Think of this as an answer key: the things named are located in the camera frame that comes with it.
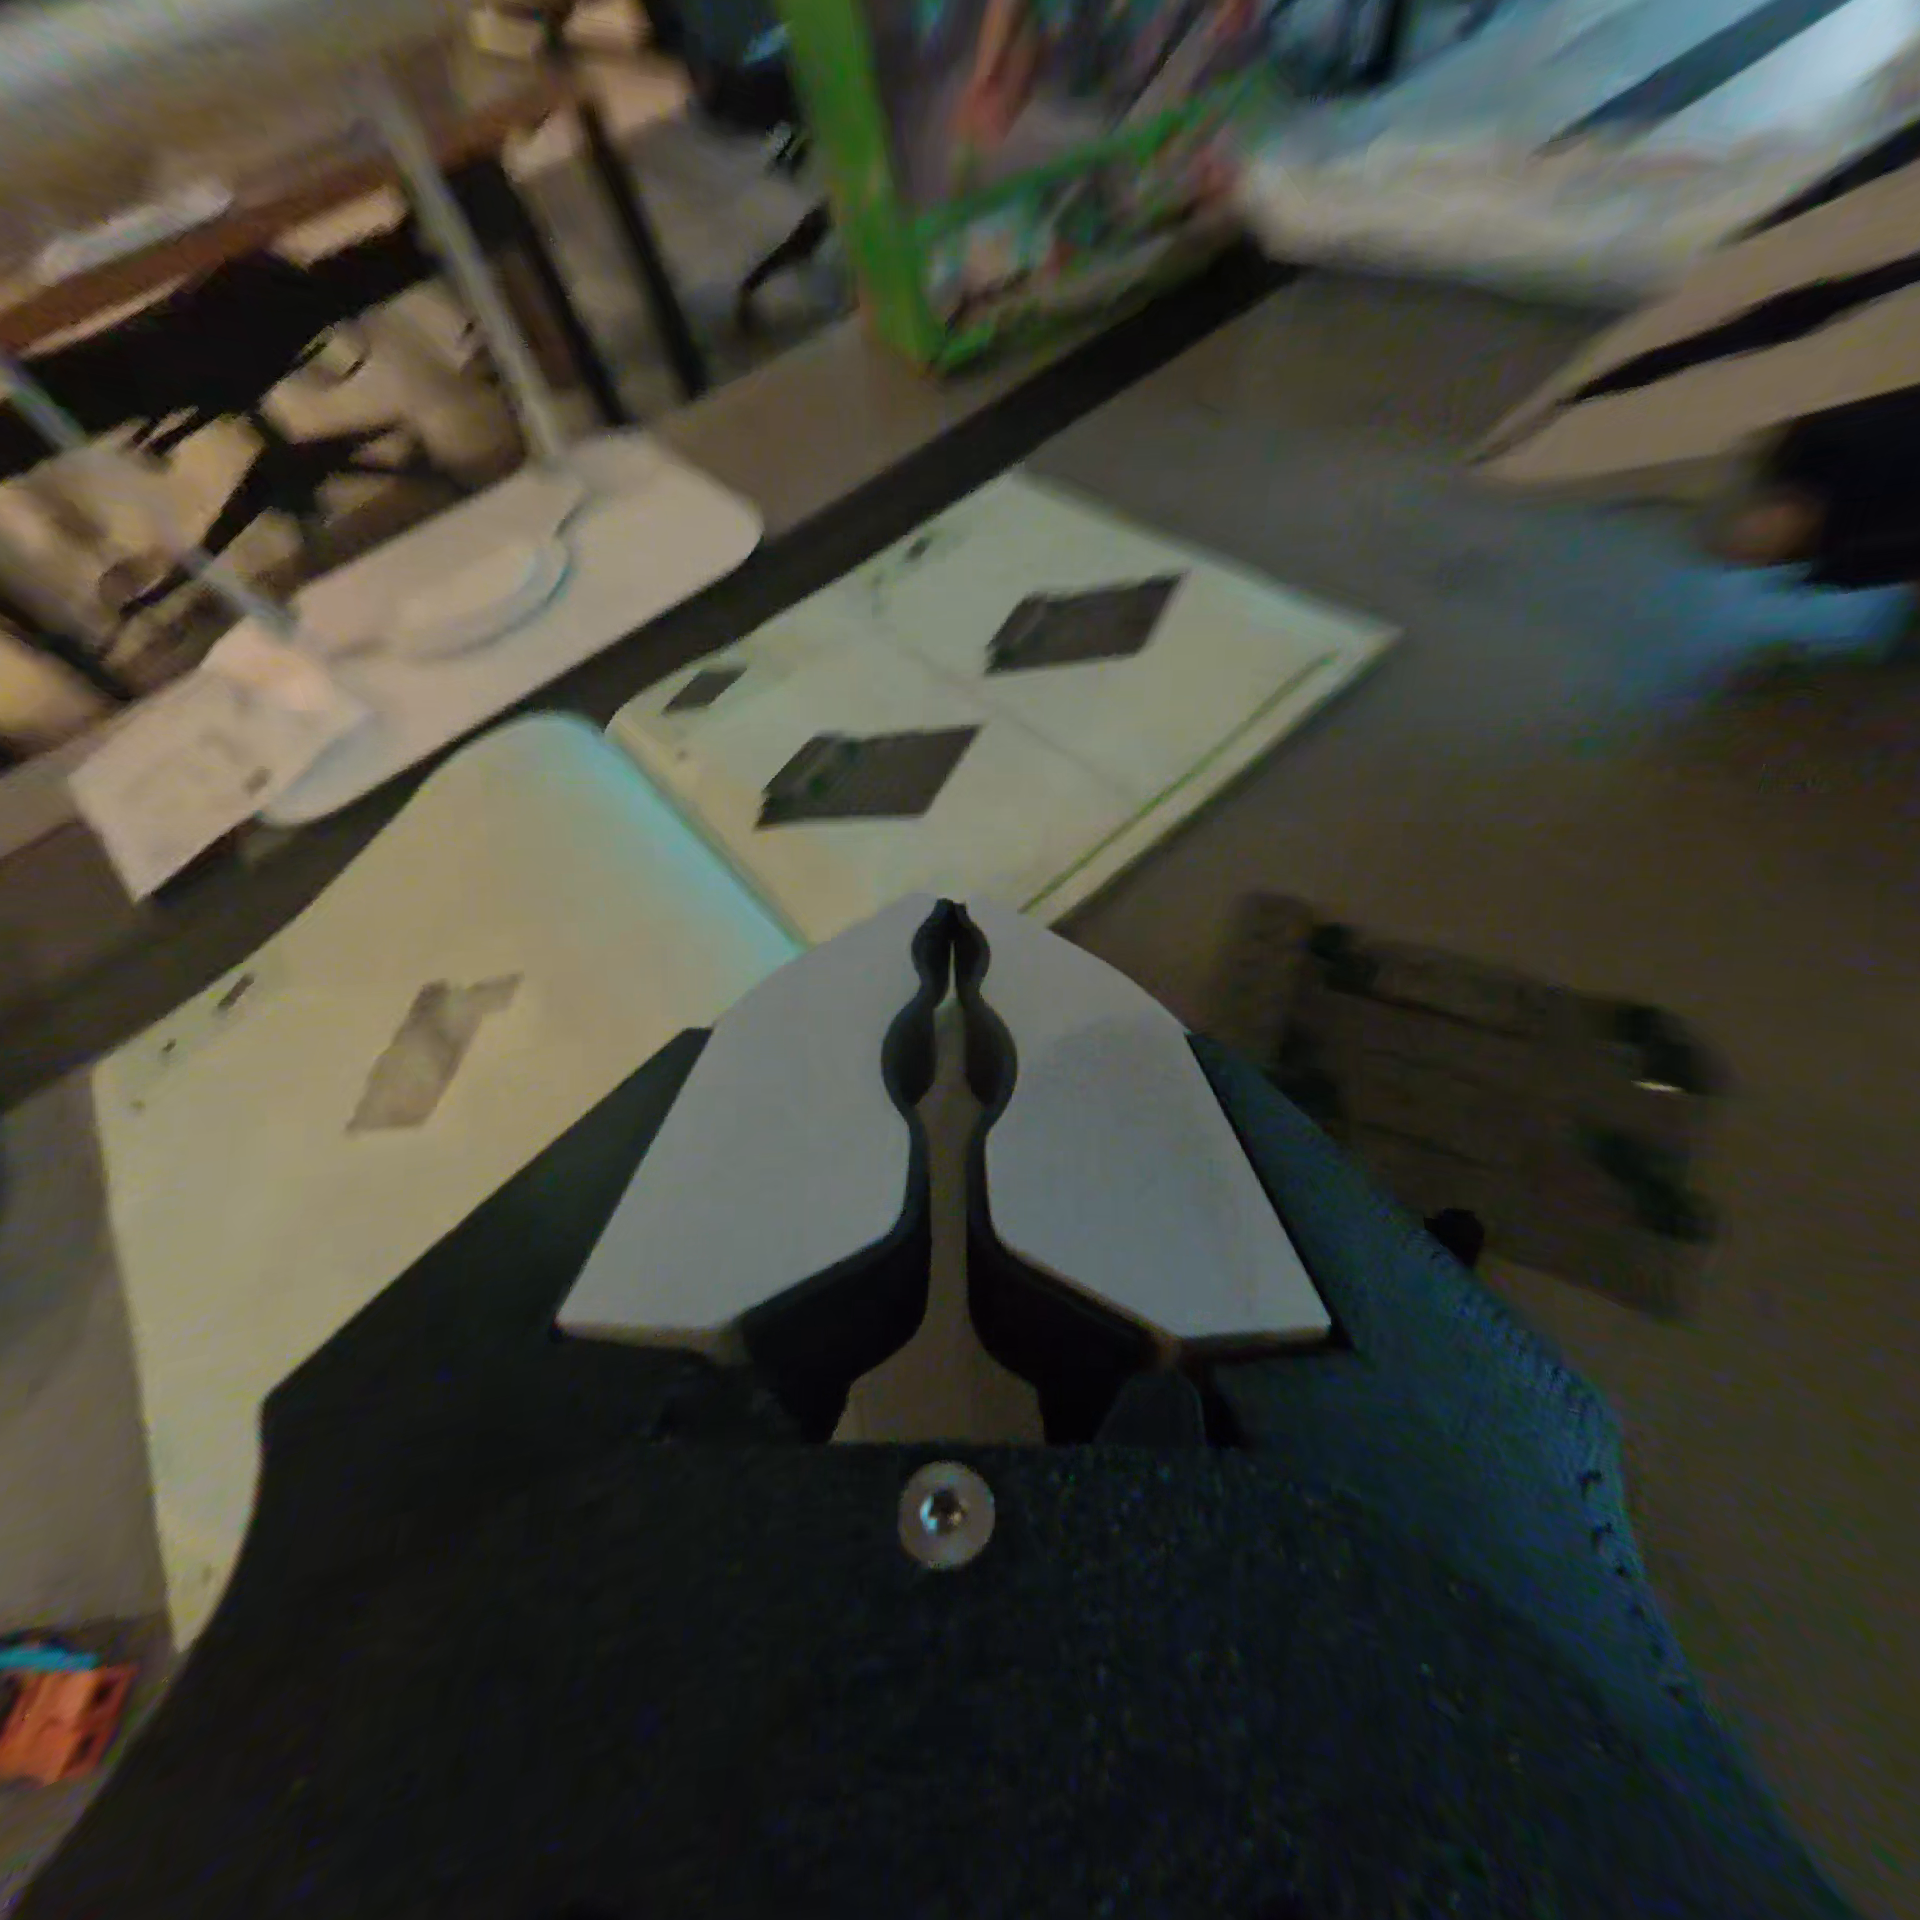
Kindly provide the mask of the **wooden-edged side desk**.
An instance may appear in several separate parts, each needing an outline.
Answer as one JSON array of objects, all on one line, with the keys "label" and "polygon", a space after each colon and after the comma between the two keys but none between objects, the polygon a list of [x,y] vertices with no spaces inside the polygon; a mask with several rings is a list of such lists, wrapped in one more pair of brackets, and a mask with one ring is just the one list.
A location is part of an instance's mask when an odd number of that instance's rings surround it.
[{"label": "wooden-edged side desk", "polygon": [[[430,107],[427,133],[447,168],[454,201],[482,218],[477,233],[486,264],[511,264],[506,291],[511,318],[538,315],[538,371],[567,368],[567,384],[589,398],[599,424],[634,420],[603,345],[563,274],[557,243],[509,168],[511,145],[554,124],[581,145],[615,253],[634,278],[676,393],[683,400],[703,396],[710,387],[703,349],[588,72],[556,56],[539,64],[469,61],[447,82],[442,102]],[[50,283],[27,283],[6,273],[5,347],[34,353],[66,334],[102,328],[109,315],[164,300],[179,286],[223,273],[235,259],[270,252],[300,228],[340,219],[375,194],[399,196],[399,173],[376,153],[371,134],[340,134],[275,160],[268,171],[243,177],[230,203],[213,219],[116,261]]]}]

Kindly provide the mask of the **crumpled white paper bag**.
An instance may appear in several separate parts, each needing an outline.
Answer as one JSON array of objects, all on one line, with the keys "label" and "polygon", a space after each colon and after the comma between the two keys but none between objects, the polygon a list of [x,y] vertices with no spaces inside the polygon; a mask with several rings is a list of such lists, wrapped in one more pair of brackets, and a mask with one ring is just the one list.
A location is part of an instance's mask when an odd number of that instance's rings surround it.
[{"label": "crumpled white paper bag", "polygon": [[1236,213],[1271,259],[1632,304],[1916,124],[1916,3],[1475,14],[1247,149]]}]

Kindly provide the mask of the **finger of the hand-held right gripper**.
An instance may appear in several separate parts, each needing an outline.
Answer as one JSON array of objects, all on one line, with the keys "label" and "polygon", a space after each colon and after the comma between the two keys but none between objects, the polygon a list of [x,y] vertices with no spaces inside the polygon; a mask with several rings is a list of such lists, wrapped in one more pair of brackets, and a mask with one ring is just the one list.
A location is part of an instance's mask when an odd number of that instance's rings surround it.
[{"label": "finger of the hand-held right gripper", "polygon": [[1794,344],[1731,353],[1624,392],[1544,396],[1506,418],[1475,465],[1514,490],[1579,490],[1703,465],[1916,380],[1917,300],[1884,298]]},{"label": "finger of the hand-held right gripper", "polygon": [[1563,402],[1635,393],[1798,345],[1917,281],[1917,162],[1853,184],[1704,259],[1567,372]]}]

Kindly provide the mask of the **black office chair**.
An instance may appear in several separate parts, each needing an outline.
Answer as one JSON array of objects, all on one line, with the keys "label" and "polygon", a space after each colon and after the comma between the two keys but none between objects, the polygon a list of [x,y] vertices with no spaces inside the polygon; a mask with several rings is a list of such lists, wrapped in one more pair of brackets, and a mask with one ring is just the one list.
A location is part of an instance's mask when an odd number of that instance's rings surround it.
[{"label": "black office chair", "polygon": [[132,449],[166,453],[253,411],[332,334],[432,274],[408,224],[308,267],[253,252],[20,366],[86,441],[130,434]]}]

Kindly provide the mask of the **white printed leaflet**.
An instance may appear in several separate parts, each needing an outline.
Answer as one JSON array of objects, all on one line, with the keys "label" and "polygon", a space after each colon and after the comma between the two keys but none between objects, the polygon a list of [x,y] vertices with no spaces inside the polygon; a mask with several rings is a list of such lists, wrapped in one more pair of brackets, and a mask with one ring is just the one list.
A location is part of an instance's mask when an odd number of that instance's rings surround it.
[{"label": "white printed leaflet", "polygon": [[270,809],[371,717],[325,664],[245,621],[114,725],[66,790],[140,902]]}]

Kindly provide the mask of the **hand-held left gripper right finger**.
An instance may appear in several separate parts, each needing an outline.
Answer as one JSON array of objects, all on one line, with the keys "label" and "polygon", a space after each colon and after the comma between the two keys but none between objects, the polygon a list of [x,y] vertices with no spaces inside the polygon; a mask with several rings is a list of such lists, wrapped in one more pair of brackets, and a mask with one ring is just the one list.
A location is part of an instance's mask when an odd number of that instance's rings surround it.
[{"label": "hand-held left gripper right finger", "polygon": [[1332,1314],[1162,1002],[987,898],[955,912],[955,995],[994,1253],[1165,1355],[1327,1342]]}]

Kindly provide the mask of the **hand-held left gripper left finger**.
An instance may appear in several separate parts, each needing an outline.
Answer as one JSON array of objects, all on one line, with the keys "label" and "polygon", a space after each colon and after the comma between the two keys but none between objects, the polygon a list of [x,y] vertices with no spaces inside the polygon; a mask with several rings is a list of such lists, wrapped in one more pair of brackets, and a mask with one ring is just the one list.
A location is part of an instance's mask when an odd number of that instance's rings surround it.
[{"label": "hand-held left gripper left finger", "polygon": [[948,902],[904,896],[710,1028],[559,1306],[570,1337],[725,1348],[754,1309],[908,1220],[948,980]]}]

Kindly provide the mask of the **white instruction booklet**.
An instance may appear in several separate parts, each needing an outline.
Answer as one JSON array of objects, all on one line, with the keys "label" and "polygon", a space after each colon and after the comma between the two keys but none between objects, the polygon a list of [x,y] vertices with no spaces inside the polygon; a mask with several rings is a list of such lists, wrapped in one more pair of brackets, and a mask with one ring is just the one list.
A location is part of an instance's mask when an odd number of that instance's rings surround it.
[{"label": "white instruction booklet", "polygon": [[176,1646],[275,1385],[629,1073],[903,896],[1069,917],[1399,641],[1011,472],[608,729],[450,756],[91,1074]]}]

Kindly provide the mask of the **grey studded building baseplate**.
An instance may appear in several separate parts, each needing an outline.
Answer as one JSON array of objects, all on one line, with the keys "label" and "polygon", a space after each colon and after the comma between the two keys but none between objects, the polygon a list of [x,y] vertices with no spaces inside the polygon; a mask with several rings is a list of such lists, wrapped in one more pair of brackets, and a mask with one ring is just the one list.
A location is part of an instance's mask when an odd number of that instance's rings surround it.
[{"label": "grey studded building baseplate", "polygon": [[1488,1253],[1669,1324],[1696,1309],[1726,1067],[1666,1008],[1247,894],[1206,1030],[1463,1262]]}]

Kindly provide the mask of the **colourful green-edged toy box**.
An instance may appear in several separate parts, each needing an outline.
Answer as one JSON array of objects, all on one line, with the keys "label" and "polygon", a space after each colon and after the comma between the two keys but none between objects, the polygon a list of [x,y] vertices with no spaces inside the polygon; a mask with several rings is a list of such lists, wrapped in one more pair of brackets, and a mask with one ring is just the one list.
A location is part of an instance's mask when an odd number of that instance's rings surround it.
[{"label": "colourful green-edged toy box", "polygon": [[1132,304],[1232,240],[1280,5],[776,11],[856,308],[909,366]]}]

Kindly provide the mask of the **adjoining grey table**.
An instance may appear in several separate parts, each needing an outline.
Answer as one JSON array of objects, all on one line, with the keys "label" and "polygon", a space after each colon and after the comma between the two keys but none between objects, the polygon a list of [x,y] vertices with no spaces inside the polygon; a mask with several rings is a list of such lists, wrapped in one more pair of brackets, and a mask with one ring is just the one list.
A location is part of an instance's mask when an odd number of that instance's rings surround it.
[{"label": "adjoining grey table", "polygon": [[[915,372],[846,321],[680,406],[659,437],[758,510],[758,550],[507,716],[611,721],[733,624],[749,629],[828,585],[1293,278],[1236,245],[1104,330],[1080,328],[950,381]],[[250,829],[146,906],[111,880],[55,754],[5,771],[3,1109],[86,1070],[252,956],[450,754],[436,750],[318,822]]]}]

